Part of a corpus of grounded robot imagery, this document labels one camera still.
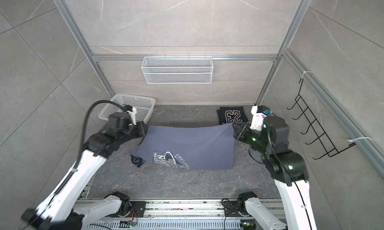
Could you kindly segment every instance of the white wire mesh basket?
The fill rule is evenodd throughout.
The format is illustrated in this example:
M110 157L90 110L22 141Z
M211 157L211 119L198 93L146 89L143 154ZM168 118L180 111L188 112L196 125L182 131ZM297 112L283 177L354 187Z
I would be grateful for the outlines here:
M208 56L147 56L141 69L148 84L211 83L214 64Z
M137 108L136 121L137 122L144 121L144 123L148 122L156 102L154 98L128 95L128 94L116 94L112 97L111 101L116 102L121 106L125 104L125 105L136 107ZM115 112L121 112L120 108L112 104L107 104L100 112L99 118L108 121L109 115Z

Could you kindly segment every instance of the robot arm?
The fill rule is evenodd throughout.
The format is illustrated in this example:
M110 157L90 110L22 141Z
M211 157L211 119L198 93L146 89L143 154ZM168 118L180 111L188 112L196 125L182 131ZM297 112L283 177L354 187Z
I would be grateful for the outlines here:
M270 116L265 106L254 106L252 114L251 125L233 123L234 138L262 154L262 161L281 195L288 229L316 230L307 168L300 154L288 148L289 126L283 118ZM238 207L240 212L251 214L264 230L286 228L252 192L239 195Z
M129 198L119 192L114 192L85 208L73 209L73 206L95 172L121 144L145 136L147 125L143 122L136 124L134 117L131 116L134 112L133 108L132 112L117 112L110 115L108 123L98 133L89 137L84 144L85 150L82 152L78 167L74 169L72 166L52 193L36 209L27 209L22 219L36 229L80 230L82 226L87 226L109 214L117 213L123 216L128 214Z

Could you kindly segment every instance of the gray t-shirt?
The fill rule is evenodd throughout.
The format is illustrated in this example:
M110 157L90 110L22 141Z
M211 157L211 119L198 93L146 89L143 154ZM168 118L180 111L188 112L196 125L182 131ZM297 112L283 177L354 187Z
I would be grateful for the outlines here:
M227 170L233 168L235 144L232 124L198 128L149 126L132 155L173 168Z

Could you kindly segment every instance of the black cable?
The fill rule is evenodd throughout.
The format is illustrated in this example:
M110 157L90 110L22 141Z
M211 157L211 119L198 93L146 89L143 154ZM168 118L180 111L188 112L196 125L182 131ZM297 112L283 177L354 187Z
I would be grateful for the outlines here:
M44 209L44 210L42 211L42 213L40 213L40 215L38 215L35 219L33 219L31 222L29 222L25 227L20 228L19 230L24 230L24 229L26 229L27 227L29 227L29 225L31 225L31 224L34 223L38 218L41 217L41 215L45 212L45 210L47 210L47 208Z
M299 189L299 187L297 186L295 180L293 179L293 177L291 176L291 174L289 173L289 171L285 168L285 166L282 164L282 162L280 161L280 159L277 157L276 153L275 153L275 150L273 149L272 147L272 142L271 142L271 136L270 136L270 130L268 129L268 141L269 141L269 145L271 146L271 150L273 152L273 154L275 155L276 159L279 161L280 165L282 166L282 168L284 168L284 170L288 173L288 175L291 177L293 183L296 185L296 188L297 190L299 191L299 194L300 194L300 197L301 197L301 200L303 202L303 205L304 205L304 209L305 209L305 213L307 214L307 218L308 218L308 223L310 224L310 229L312 230L312 225L311 225L311 221L310 221L310 216L308 214L308 211L307 211L307 208L305 207L305 202L304 202L304 198L303 196L301 195L301 191Z
M79 152L78 152L78 155L77 155L77 159L76 159L76 162L74 163L73 165L73 168L72 170L70 171L70 173L67 175L67 177L64 179L64 181L60 184L60 186L56 189L55 191L55 195L57 195L61 189L63 189L63 187L65 186L65 184L71 179L72 175L75 173L75 171L77 170L77 167L79 166L79 163L80 163L80 160L81 160L81 156L83 155L83 144L84 144L84 139L85 139L85 132L86 132L86 129L87 129L87 123L88 123L88 118L89 118L89 115L91 114L93 108L95 106L97 106L98 104L101 104L101 103L109 103L109 104L112 104L118 108L120 108L123 112L124 112L124 108L122 106L120 106L118 103L116 102L111 102L111 101L108 101L108 100L100 100L100 101L97 101L95 103L93 103L88 111L86 112L85 114L85 117L84 117L84 122L83 122L83 126L82 126L82 130L81 130L81 138L80 138L80 147L79 147Z
M92 226L99 226L99 227L103 227L103 228L107 228L107 229L109 229L109 230L112 230L112 229L109 228L109 227L106 227L106 226L103 226L103 225L99 225L99 224L91 223L91 224L89 224L89 225L92 225Z
M225 209L225 206L224 206L224 200L228 201L229 202L229 199L221 199L221 205L223 205L223 208Z
M258 161L258 160L256 160L256 159L253 158L253 156L251 155L251 148L248 148L248 154L249 154L249 156L250 156L253 160L255 160L255 162L260 163L260 164L264 164L264 163L262 163L262 162L260 162L260 161Z
M225 218L224 218L224 230L225 230L225 220L227 220L227 217L229 216L229 214L231 214L231 213L233 213L233 212L238 212L238 210L233 210L233 211L231 211L230 213L228 213L227 216L225 216Z

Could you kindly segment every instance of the cable tie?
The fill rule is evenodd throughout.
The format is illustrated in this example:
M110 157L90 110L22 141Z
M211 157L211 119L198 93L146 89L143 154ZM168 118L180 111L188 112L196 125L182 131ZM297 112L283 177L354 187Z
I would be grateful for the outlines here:
M310 71L303 71L303 74L301 75L301 78L303 78L304 74L310 72Z
M239 213L239 215L241 215L241 216L243 216L243 217L249 217L250 216L250 214L248 214L248 215L243 215L240 211L237 211L238 213Z
M358 138L355 138L355 139L349 139L347 141L354 142L354 141L357 141L357 140L360 140L360 139L370 139L370 140L374 141L372 137L368 137L368 136L361 136L361 137L358 137Z

